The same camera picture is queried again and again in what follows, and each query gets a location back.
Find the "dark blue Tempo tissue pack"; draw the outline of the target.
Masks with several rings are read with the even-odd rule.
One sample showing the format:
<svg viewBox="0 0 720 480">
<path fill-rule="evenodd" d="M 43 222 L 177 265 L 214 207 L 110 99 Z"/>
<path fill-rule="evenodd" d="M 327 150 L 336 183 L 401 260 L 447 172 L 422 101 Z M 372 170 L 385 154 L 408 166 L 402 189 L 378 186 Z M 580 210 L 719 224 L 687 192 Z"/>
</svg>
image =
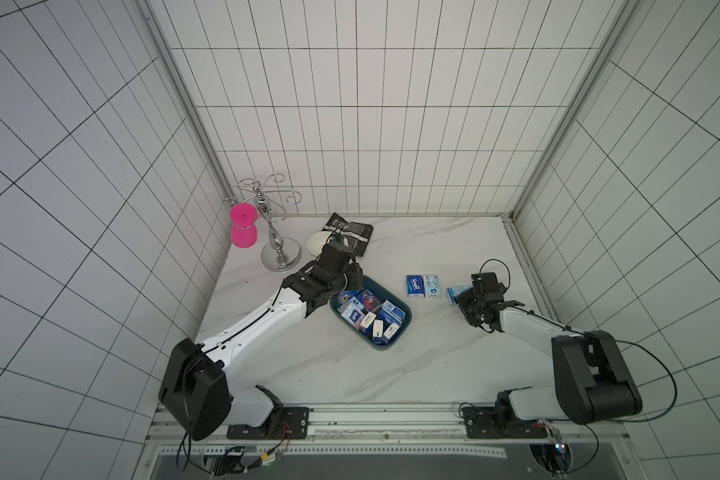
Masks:
<svg viewBox="0 0 720 480">
<path fill-rule="evenodd" d="M 426 296 L 422 275 L 406 276 L 407 296 L 411 298 L 423 298 Z"/>
</svg>

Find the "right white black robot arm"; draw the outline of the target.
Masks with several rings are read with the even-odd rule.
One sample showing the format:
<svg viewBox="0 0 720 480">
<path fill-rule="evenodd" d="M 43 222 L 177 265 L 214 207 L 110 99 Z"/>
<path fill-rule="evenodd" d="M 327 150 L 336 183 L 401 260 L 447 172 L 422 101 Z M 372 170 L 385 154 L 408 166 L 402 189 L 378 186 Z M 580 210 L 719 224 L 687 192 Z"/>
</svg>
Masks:
<svg viewBox="0 0 720 480">
<path fill-rule="evenodd" d="M 489 407 L 460 406 L 468 437 L 541 439 L 547 421 L 589 425 L 642 412 L 642 397 L 612 335 L 547 319 L 505 299 L 507 290 L 495 273 L 476 273 L 472 286 L 452 299 L 471 326 L 513 336 L 546 355 L 552 380 L 502 391 Z"/>
</svg>

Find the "light blue Vinda tissue pack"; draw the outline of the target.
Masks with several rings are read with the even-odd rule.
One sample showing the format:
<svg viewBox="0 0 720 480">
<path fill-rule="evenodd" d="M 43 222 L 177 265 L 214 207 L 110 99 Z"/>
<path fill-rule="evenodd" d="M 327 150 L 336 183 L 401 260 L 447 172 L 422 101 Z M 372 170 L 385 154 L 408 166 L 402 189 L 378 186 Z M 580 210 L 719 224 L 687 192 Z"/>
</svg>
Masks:
<svg viewBox="0 0 720 480">
<path fill-rule="evenodd" d="M 426 297 L 440 297 L 442 295 L 439 278 L 433 274 L 422 276 Z"/>
</svg>

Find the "light blue cartoon tissue pack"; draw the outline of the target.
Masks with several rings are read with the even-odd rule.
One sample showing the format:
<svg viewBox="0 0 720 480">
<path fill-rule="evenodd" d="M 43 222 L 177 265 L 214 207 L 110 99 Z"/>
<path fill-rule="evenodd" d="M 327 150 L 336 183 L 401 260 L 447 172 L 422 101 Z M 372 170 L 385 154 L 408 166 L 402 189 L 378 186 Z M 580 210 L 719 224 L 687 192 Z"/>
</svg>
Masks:
<svg viewBox="0 0 720 480">
<path fill-rule="evenodd" d="M 451 305 L 454 305 L 456 303 L 456 298 L 459 295 L 461 295 L 462 293 L 464 293 L 470 289 L 471 289 L 470 285 L 460 285 L 460 286 L 449 287 L 446 290 L 449 303 Z"/>
</svg>

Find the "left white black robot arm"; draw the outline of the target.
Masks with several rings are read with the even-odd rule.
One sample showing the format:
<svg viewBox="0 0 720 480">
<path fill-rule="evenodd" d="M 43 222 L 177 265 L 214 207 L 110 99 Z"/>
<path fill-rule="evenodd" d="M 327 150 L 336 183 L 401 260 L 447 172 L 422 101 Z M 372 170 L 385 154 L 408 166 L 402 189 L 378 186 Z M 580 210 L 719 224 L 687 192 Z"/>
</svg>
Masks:
<svg viewBox="0 0 720 480">
<path fill-rule="evenodd" d="M 233 389 L 232 378 L 248 357 L 285 329 L 362 284 L 354 251 L 339 242 L 283 279 L 276 293 L 242 320 L 198 343 L 176 344 L 158 392 L 159 403 L 188 438 L 203 440 L 223 425 L 273 437 L 283 423 L 283 404 L 262 385 Z"/>
</svg>

